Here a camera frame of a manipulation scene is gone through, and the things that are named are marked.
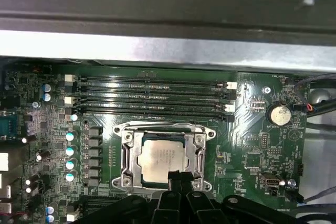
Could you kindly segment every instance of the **black cable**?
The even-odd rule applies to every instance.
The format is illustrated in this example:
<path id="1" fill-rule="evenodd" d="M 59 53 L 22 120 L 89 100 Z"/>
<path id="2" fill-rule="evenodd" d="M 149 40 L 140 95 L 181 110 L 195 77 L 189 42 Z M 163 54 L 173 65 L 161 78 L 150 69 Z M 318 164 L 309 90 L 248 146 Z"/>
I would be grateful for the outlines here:
<path id="1" fill-rule="evenodd" d="M 316 194 L 314 196 L 311 196 L 311 197 L 305 199 L 303 202 L 304 203 L 308 203 L 308 202 L 310 202 L 312 200 L 319 199 L 319 198 L 322 198 L 322 197 L 324 197 L 326 195 L 333 194 L 333 193 L 336 193 L 336 186 L 328 188 L 326 190 L 323 190 L 322 192 L 320 192 L 320 193 L 318 193 L 318 194 Z"/>
<path id="2" fill-rule="evenodd" d="M 323 114 L 332 112 L 334 110 L 336 110 L 336 106 L 332 106 L 332 107 L 329 107 L 329 108 L 326 108 L 326 109 L 319 109 L 319 110 L 308 113 L 307 117 L 311 118 L 313 116 L 323 115 Z"/>
<path id="3" fill-rule="evenodd" d="M 315 123 L 306 123 L 306 128 L 318 130 L 318 131 L 328 131 L 336 132 L 336 126 L 328 124 L 315 124 Z"/>
<path id="4" fill-rule="evenodd" d="M 333 222 L 335 219 L 330 216 L 330 215 L 324 215 L 324 214 L 310 214 L 310 215 L 304 215 L 298 218 L 298 220 L 309 222 L 313 220 L 324 220 L 324 221 L 329 221 Z"/>
<path id="5" fill-rule="evenodd" d="M 297 208 L 294 208 L 290 215 L 296 216 L 298 214 L 309 214 L 311 212 L 315 212 L 318 214 L 327 214 L 333 213 L 336 210 L 336 204 L 313 204 L 313 205 L 303 205 Z"/>
<path id="6" fill-rule="evenodd" d="M 319 76 L 311 76 L 308 77 L 306 79 L 303 79 L 301 81 L 298 81 L 295 85 L 294 85 L 294 92 L 296 93 L 296 95 L 300 98 L 300 100 L 304 103 L 307 104 L 308 101 L 305 98 L 305 96 L 303 94 L 301 94 L 299 88 L 305 84 L 305 83 L 309 83 L 312 81 L 318 81 L 318 80 L 323 80 L 323 79 L 331 79 L 331 78 L 336 78 L 336 73 L 327 73 L 327 74 L 321 74 Z"/>
<path id="7" fill-rule="evenodd" d="M 315 103 L 315 104 L 312 104 L 312 106 L 317 110 L 330 108 L 330 107 L 336 106 L 336 99 L 331 99 L 331 100 Z"/>

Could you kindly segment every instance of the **capacitor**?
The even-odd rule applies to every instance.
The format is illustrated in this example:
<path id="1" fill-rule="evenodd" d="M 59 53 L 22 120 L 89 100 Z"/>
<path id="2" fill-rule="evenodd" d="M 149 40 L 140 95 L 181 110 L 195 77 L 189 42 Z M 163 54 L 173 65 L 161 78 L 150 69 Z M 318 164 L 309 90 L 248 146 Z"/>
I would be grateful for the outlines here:
<path id="1" fill-rule="evenodd" d="M 55 202 L 51 202 L 49 207 L 54 208 L 55 212 L 58 210 L 58 204 Z"/>
<path id="2" fill-rule="evenodd" d="M 266 118 L 268 121 L 277 126 L 284 126 L 290 122 L 292 117 L 290 109 L 281 104 L 274 104 L 268 108 Z"/>
<path id="3" fill-rule="evenodd" d="M 66 176 L 65 179 L 68 182 L 72 182 L 78 175 L 78 172 L 76 170 L 71 170 Z"/>
<path id="4" fill-rule="evenodd" d="M 78 136 L 77 131 L 70 131 L 65 135 L 65 139 L 68 141 L 74 140 Z"/>
<path id="5" fill-rule="evenodd" d="M 51 94 L 49 93 L 44 93 L 43 96 L 42 96 L 42 99 L 45 101 L 45 102 L 50 102 L 52 97 L 51 97 Z"/>
<path id="6" fill-rule="evenodd" d="M 296 187 L 297 183 L 294 179 L 291 178 L 287 181 L 287 185 L 294 188 L 294 187 Z"/>
<path id="7" fill-rule="evenodd" d="M 26 193 L 30 194 L 38 187 L 38 182 L 32 183 L 29 187 L 26 188 Z"/>
<path id="8" fill-rule="evenodd" d="M 15 90 L 16 86 L 13 84 L 9 84 L 5 86 L 5 90 L 9 91 L 9 90 Z"/>
<path id="9" fill-rule="evenodd" d="M 34 108 L 34 109 L 38 109 L 39 107 L 41 107 L 41 104 L 39 102 L 33 102 L 31 104 L 31 106 Z"/>
<path id="10" fill-rule="evenodd" d="M 52 215 L 55 212 L 53 207 L 47 207 L 46 208 L 46 213 L 47 215 Z"/>
<path id="11" fill-rule="evenodd" d="M 42 85 L 43 92 L 49 93 L 52 90 L 53 86 L 50 84 L 44 84 Z"/>
<path id="12" fill-rule="evenodd" d="M 44 159 L 50 157 L 50 155 L 51 155 L 50 151 L 45 151 L 45 152 L 42 152 L 42 153 L 38 153 L 36 155 L 36 160 L 37 161 L 44 160 Z"/>
<path id="13" fill-rule="evenodd" d="M 36 136 L 35 135 L 30 135 L 30 136 L 25 136 L 21 139 L 22 143 L 24 144 L 28 144 L 28 143 L 31 143 L 33 141 L 36 140 Z"/>
<path id="14" fill-rule="evenodd" d="M 279 186 L 285 186 L 286 185 L 286 181 L 279 175 L 275 175 L 278 179 L 279 179 Z"/>
<path id="15" fill-rule="evenodd" d="M 75 145 L 72 145 L 65 150 L 65 153 L 68 156 L 72 156 L 75 152 L 77 152 L 77 146 L 75 146 Z"/>
<path id="16" fill-rule="evenodd" d="M 52 215 L 48 215 L 46 218 L 47 223 L 52 223 L 55 220 L 55 217 Z"/>
<path id="17" fill-rule="evenodd" d="M 66 164 L 65 167 L 69 170 L 72 170 L 78 164 L 77 159 L 71 158 Z"/>
<path id="18" fill-rule="evenodd" d="M 70 118 L 71 118 L 72 121 L 77 121 L 78 120 L 78 115 L 73 114 L 73 115 L 71 115 Z"/>
<path id="19" fill-rule="evenodd" d="M 26 180 L 26 185 L 27 186 L 31 185 L 32 183 L 34 183 L 35 181 L 37 181 L 39 178 L 40 177 L 37 174 L 33 175 L 32 177 L 30 177 L 30 178 L 28 178 Z"/>

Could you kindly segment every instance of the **motherboard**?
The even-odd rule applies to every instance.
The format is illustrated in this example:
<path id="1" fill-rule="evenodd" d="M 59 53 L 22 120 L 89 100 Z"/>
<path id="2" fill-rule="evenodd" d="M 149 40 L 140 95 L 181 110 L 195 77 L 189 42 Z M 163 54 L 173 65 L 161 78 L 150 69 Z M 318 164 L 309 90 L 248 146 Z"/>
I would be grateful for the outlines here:
<path id="1" fill-rule="evenodd" d="M 191 172 L 217 201 L 296 206 L 307 115 L 290 74 L 17 63 L 2 73 L 0 218 L 67 223 Z M 309 84 L 301 87 L 307 97 Z"/>

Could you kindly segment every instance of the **silver metal plate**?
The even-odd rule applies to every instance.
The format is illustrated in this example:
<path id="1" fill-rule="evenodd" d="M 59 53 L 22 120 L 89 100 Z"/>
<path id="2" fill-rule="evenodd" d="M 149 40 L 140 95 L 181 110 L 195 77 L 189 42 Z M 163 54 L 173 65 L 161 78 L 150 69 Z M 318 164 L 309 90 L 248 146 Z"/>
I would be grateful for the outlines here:
<path id="1" fill-rule="evenodd" d="M 0 55 L 6 56 L 60 59 L 66 55 L 137 67 L 178 64 L 179 68 L 249 72 L 336 72 L 336 47 L 331 46 L 4 30 L 0 41 Z"/>
<path id="2" fill-rule="evenodd" d="M 193 174 L 194 190 L 211 191 L 204 180 L 205 147 L 216 131 L 190 123 L 131 121 L 114 126 L 113 133 L 122 144 L 121 176 L 112 180 L 113 187 L 139 194 L 165 190 L 147 188 L 146 182 L 167 184 L 168 172 L 180 170 Z M 146 139 L 154 135 L 159 140 Z"/>
<path id="3" fill-rule="evenodd" d="M 168 172 L 184 170 L 186 158 L 183 144 L 176 141 L 147 140 L 138 157 L 143 180 L 168 183 Z"/>

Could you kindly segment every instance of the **green circuit board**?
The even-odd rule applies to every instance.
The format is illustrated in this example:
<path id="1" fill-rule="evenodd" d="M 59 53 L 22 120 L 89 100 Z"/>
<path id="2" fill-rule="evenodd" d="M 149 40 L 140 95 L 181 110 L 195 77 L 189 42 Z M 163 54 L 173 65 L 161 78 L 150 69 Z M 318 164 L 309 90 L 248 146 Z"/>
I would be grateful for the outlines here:
<path id="1" fill-rule="evenodd" d="M 30 122 L 18 131 L 17 138 L 36 135 L 30 144 L 30 160 L 24 166 L 23 181 L 34 173 L 49 176 L 41 203 L 31 216 L 32 223 L 45 223 L 45 209 L 52 204 L 55 223 L 65 223 L 67 205 L 81 196 L 125 197 L 124 191 L 111 186 L 121 174 L 121 140 L 112 132 L 115 125 L 130 121 L 188 122 L 216 131 L 206 143 L 204 179 L 212 185 L 218 201 L 241 195 L 280 211 L 296 206 L 285 191 L 298 190 L 302 175 L 302 152 L 307 115 L 291 111 L 290 122 L 278 126 L 267 117 L 269 108 L 278 104 L 292 108 L 301 104 L 293 91 L 295 76 L 289 74 L 243 73 L 186 69 L 150 69 L 84 65 L 25 65 L 5 71 L 5 90 L 20 96 L 18 117 L 29 114 Z M 227 88 L 226 83 L 233 83 Z M 44 101 L 43 84 L 52 86 L 50 101 Z M 302 87 L 306 96 L 309 85 Z M 234 110 L 225 111 L 230 104 Z M 102 130 L 99 145 L 99 181 L 90 179 L 89 131 Z M 66 134 L 78 136 L 68 142 Z M 71 158 L 78 163 L 77 177 L 67 181 L 66 149 L 75 145 Z M 35 154 L 50 150 L 50 157 L 36 162 Z M 269 190 L 260 174 L 276 175 L 296 186 Z M 150 198 L 150 194 L 141 194 Z M 19 211 L 31 200 L 23 194 Z"/>

